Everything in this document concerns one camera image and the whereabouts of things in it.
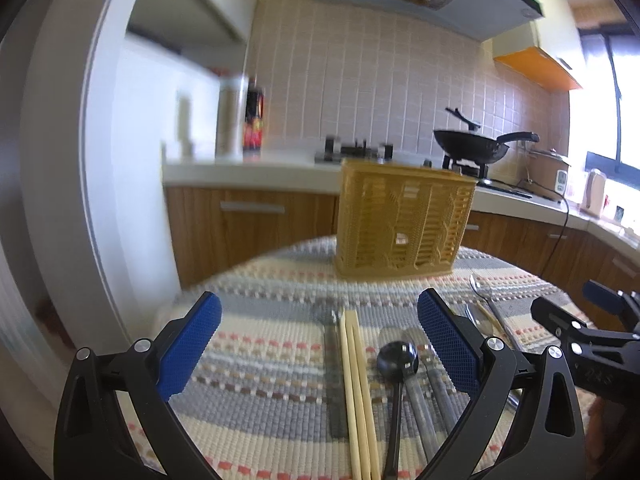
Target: white container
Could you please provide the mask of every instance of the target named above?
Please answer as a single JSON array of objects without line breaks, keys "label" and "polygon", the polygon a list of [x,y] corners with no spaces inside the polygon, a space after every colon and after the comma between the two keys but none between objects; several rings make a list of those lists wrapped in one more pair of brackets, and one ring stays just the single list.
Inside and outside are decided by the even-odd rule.
[{"label": "white container", "polygon": [[587,177],[587,186],[584,188],[584,196],[580,209],[596,218],[602,215],[604,208],[604,186],[607,182],[607,176],[598,170],[591,170]]},{"label": "white container", "polygon": [[216,156],[242,158],[242,136],[249,78],[242,74],[220,80]]}]

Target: tablecloth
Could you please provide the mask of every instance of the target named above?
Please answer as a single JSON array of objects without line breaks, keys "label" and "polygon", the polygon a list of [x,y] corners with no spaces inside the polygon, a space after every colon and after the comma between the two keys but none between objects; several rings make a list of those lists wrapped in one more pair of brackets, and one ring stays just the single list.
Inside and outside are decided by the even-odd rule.
[{"label": "tablecloth", "polygon": [[[379,456],[386,455],[391,387],[376,370],[378,349],[411,339],[418,347],[418,371],[436,437],[447,436],[434,388],[446,390],[456,415],[468,397],[457,392],[416,314],[421,291],[432,286],[449,307],[482,302],[469,285],[472,273],[490,283],[492,297],[524,348],[540,352],[557,340],[530,316],[531,301],[545,296],[585,321],[584,314],[557,287],[511,264],[460,248],[447,276],[387,282],[345,282],[332,263],[335,238],[318,238],[258,257],[183,292],[159,312],[158,330],[183,316],[204,290],[223,305],[223,319],[183,393],[170,404],[194,443],[224,479],[346,480],[351,478],[346,438],[332,438],[328,391],[332,376],[324,366],[323,321],[327,311],[355,309],[366,346]],[[437,371],[430,376],[426,365]],[[586,412],[591,396],[578,391]],[[158,459],[126,401],[122,402],[134,442],[147,465]],[[479,468],[493,463],[513,420],[507,405]],[[399,477],[414,478],[427,460],[411,404],[403,398]]]}]

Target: black ladle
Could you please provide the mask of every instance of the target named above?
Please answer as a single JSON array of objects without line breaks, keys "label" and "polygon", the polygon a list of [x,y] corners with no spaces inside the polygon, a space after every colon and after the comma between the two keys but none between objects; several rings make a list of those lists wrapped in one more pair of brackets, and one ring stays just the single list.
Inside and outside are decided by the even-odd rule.
[{"label": "black ladle", "polygon": [[405,379],[415,375],[418,371],[418,351],[412,343],[393,341],[380,349],[377,366],[380,374],[394,385],[391,428],[382,480],[397,480],[398,458],[400,456],[402,386]]}]

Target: yellow plastic basket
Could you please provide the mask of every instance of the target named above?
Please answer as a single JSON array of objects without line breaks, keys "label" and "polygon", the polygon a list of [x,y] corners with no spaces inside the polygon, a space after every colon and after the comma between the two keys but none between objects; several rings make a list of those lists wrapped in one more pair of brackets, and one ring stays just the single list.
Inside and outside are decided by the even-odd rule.
[{"label": "yellow plastic basket", "polygon": [[345,160],[335,270],[385,280],[451,272],[476,181],[451,171]]}]

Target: black frying pan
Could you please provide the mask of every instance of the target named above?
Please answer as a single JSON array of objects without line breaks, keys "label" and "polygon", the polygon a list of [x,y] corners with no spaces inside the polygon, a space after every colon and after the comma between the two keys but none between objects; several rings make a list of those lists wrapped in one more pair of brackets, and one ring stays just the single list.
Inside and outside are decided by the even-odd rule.
[{"label": "black frying pan", "polygon": [[436,142],[444,150],[444,152],[452,158],[452,160],[470,160],[480,164],[493,164],[503,158],[509,147],[505,142],[513,142],[514,140],[529,140],[530,142],[538,142],[540,137],[532,132],[513,132],[512,134],[504,134],[497,139],[491,139],[474,133],[480,124],[474,123],[466,119],[456,108],[447,112],[456,116],[469,125],[468,132],[459,130],[434,130]]}]

